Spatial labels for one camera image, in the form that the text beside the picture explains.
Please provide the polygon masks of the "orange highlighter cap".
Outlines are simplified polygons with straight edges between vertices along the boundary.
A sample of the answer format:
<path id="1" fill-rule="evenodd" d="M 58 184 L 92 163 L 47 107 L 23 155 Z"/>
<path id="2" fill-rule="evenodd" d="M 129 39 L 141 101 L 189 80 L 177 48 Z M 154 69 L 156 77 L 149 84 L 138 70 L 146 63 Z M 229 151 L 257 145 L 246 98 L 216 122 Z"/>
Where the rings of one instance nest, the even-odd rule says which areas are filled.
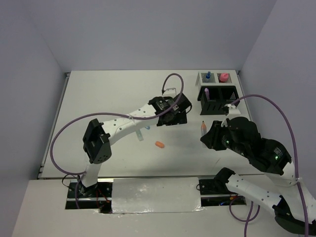
<path id="1" fill-rule="evenodd" d="M 163 149 L 163 148 L 165 147 L 165 144 L 162 143 L 162 142 L 160 142 L 160 141 L 156 141 L 156 142 L 155 142 L 155 145 L 156 145 L 157 147 L 161 148 L 161 149 Z"/>

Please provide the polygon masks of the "pink cap glue bottle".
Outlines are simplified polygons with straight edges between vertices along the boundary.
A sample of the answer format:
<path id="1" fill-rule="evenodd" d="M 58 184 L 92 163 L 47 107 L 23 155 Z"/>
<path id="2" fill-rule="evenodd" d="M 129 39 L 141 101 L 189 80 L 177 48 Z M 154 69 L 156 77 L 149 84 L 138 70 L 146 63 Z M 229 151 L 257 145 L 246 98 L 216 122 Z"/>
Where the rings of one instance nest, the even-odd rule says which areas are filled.
<path id="1" fill-rule="evenodd" d="M 229 74 L 228 73 L 222 73 L 220 76 L 219 76 L 219 81 L 220 82 L 227 82 L 229 79 Z"/>

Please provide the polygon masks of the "orange tip grey highlighter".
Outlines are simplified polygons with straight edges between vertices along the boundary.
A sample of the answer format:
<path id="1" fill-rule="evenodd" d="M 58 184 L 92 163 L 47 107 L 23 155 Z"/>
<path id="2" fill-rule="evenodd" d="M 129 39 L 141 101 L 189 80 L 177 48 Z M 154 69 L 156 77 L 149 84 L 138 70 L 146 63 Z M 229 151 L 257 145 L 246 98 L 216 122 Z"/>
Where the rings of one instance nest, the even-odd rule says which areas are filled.
<path id="1" fill-rule="evenodd" d="M 201 136 L 204 136 L 207 133 L 207 127 L 204 121 L 202 121 L 200 129 L 201 129 Z"/>

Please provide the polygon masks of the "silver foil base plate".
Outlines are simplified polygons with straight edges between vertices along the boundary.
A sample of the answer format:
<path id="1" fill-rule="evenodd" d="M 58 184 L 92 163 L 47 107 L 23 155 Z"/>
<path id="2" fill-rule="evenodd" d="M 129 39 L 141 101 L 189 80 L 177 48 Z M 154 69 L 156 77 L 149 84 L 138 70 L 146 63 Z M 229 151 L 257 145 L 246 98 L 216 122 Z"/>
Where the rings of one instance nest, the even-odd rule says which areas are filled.
<path id="1" fill-rule="evenodd" d="M 182 213 L 203 210 L 198 178 L 115 179 L 112 212 Z"/>

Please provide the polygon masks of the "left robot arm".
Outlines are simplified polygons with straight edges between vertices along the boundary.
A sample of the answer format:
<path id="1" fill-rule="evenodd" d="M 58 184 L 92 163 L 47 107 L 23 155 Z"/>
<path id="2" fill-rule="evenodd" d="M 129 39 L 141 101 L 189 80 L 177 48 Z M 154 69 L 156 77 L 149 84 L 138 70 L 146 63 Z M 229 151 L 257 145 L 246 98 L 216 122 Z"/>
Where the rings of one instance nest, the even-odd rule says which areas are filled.
<path id="1" fill-rule="evenodd" d="M 98 174 L 101 164 L 112 156 L 111 146 L 119 139 L 147 126 L 171 126 L 187 123 L 187 112 L 192 104 L 184 94 L 172 97 L 155 97 L 125 118 L 89 122 L 83 136 L 83 150 L 89 163 L 79 182 L 79 193 L 91 197 L 98 190 Z"/>

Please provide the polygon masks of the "green highlighter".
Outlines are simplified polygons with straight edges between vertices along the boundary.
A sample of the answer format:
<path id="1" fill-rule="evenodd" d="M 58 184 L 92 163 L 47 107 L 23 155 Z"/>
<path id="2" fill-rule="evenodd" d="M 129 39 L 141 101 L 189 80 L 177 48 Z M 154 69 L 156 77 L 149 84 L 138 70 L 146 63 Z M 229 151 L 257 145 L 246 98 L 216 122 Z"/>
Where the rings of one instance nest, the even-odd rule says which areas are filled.
<path id="1" fill-rule="evenodd" d="M 141 132 L 140 129 L 136 131 L 136 135 L 137 135 L 137 138 L 138 138 L 139 141 L 143 141 L 144 140 L 142 132 Z"/>

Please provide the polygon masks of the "white two-cell organizer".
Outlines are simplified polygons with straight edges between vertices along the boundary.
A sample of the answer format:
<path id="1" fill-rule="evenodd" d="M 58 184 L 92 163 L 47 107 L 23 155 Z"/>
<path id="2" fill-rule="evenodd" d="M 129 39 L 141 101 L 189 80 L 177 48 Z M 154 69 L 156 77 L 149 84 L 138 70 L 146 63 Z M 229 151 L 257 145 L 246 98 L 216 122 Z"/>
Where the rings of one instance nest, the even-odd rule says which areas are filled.
<path id="1" fill-rule="evenodd" d="M 207 72 L 199 72 L 198 73 L 197 80 L 196 80 L 196 83 L 195 83 L 196 87 L 198 87 L 198 86 L 205 86 L 205 85 L 209 86 L 209 85 L 223 84 L 223 82 L 219 81 L 219 76 L 222 73 L 213 73 L 213 72 L 211 72 L 211 82 L 206 82 L 205 81 L 206 74 L 207 74 Z M 226 84 L 232 84 L 233 83 L 230 74 L 229 74 L 228 81 L 225 82 L 225 83 Z"/>

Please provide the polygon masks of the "blue cap clear bottle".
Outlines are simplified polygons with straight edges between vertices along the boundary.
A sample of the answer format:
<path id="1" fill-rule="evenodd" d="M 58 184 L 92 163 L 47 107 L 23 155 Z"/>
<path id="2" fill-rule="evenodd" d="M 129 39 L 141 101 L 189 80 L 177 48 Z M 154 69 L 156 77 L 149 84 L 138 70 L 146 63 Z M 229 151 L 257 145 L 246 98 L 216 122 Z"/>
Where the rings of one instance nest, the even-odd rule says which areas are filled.
<path id="1" fill-rule="evenodd" d="M 205 81 L 206 82 L 211 82 L 211 72 L 207 72 L 207 74 L 205 76 Z"/>

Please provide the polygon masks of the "black slotted organizer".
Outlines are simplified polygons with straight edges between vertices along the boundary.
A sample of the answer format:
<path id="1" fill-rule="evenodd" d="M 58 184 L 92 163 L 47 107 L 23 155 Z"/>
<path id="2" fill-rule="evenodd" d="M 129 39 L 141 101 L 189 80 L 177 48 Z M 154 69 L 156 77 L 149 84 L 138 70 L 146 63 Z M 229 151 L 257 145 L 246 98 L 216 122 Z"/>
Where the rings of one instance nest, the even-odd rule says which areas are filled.
<path id="1" fill-rule="evenodd" d="M 207 101 L 204 89 L 208 88 L 210 100 Z M 238 99 L 238 93 L 235 86 L 202 86 L 199 90 L 197 100 L 201 105 L 201 116 L 224 115 L 223 106 L 230 104 Z"/>

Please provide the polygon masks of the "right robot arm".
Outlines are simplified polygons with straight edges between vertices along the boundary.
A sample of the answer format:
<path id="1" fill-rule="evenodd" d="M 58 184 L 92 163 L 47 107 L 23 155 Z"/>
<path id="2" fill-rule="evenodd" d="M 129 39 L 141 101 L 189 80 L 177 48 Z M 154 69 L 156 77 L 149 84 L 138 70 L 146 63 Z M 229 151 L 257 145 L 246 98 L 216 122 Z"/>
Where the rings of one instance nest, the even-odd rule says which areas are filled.
<path id="1" fill-rule="evenodd" d="M 253 201 L 270 212 L 283 229 L 293 234 L 305 234 L 307 217 L 308 234 L 315 236 L 316 200 L 295 178 L 295 166 L 284 145 L 262 138 L 256 124 L 245 117 L 227 119 L 225 125 L 215 120 L 200 140 L 209 149 L 229 149 L 245 157 L 278 189 L 277 193 L 264 190 L 224 167 L 214 177 L 218 192 L 237 193 Z"/>

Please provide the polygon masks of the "purple highlighter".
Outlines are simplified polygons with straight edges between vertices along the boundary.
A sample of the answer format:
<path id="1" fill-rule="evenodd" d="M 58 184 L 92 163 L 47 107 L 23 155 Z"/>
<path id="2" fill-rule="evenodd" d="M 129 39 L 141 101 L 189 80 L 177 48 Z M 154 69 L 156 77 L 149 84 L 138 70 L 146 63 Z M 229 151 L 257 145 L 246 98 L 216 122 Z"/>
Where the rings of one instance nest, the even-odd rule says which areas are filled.
<path id="1" fill-rule="evenodd" d="M 205 89 L 204 89 L 204 93 L 205 93 L 205 97 L 206 97 L 207 101 L 209 101 L 209 100 L 210 100 L 209 89 L 208 89 L 208 88 L 205 88 Z"/>

